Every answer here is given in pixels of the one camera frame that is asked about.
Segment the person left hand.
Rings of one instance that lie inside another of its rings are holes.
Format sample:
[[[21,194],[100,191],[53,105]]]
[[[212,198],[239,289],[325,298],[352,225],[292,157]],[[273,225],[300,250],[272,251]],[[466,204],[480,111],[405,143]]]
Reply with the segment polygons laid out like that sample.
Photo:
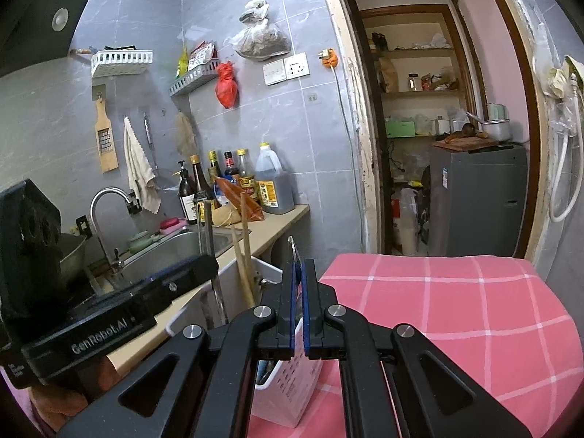
[[[104,357],[97,368],[96,384],[100,392],[107,392],[113,385],[121,381],[108,357]],[[29,388],[29,398],[32,403],[32,415],[43,437],[54,437],[55,433],[68,420],[88,406],[88,401],[82,393],[69,391],[56,385],[34,385]]]

